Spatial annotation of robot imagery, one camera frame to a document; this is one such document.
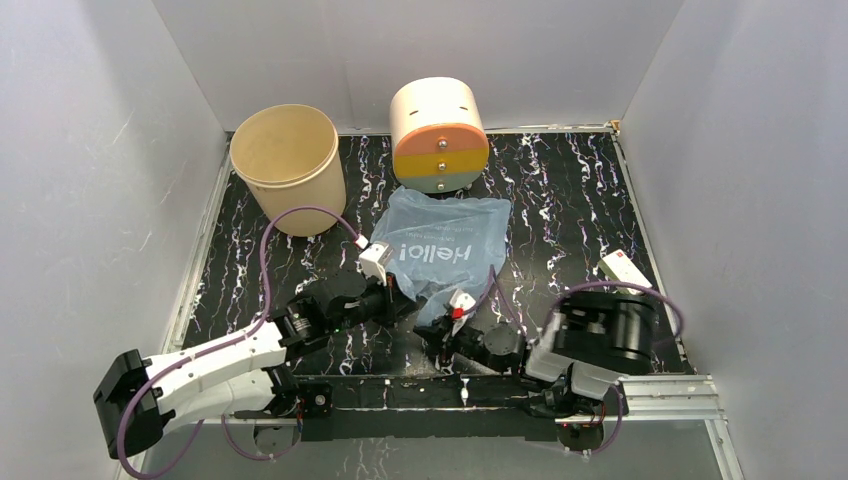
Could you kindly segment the light blue plastic bag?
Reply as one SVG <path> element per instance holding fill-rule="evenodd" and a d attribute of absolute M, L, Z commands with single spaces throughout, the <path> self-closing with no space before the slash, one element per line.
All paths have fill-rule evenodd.
<path fill-rule="evenodd" d="M 476 299 L 487 292 L 490 270 L 506 261 L 511 212 L 506 199 L 439 200 L 405 187 L 389 196 L 372 239 L 394 249 L 388 271 L 401 292 L 425 301 L 418 326 L 441 317 L 458 289 Z"/>

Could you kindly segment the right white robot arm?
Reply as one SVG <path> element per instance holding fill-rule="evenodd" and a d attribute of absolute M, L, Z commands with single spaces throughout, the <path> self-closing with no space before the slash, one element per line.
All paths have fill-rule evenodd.
<path fill-rule="evenodd" d="M 621 377 L 651 370 L 657 312 L 641 296 L 578 291 L 555 304 L 534 341 L 506 323 L 475 329 L 466 323 L 468 314 L 450 304 L 413 331 L 439 367 L 460 355 L 510 374 L 530 391 L 525 408 L 533 416 L 594 414 Z"/>

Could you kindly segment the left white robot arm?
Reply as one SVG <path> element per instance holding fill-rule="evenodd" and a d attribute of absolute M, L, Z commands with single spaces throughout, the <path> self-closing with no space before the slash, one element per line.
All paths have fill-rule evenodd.
<path fill-rule="evenodd" d="M 389 276 L 385 284 L 342 272 L 292 297 L 260 327 L 144 358 L 118 355 L 93 394 L 111 458 L 142 453 L 165 434 L 222 415 L 325 416 L 329 386 L 301 384 L 291 365 L 344 330 L 372 321 L 391 327 L 416 309 Z"/>

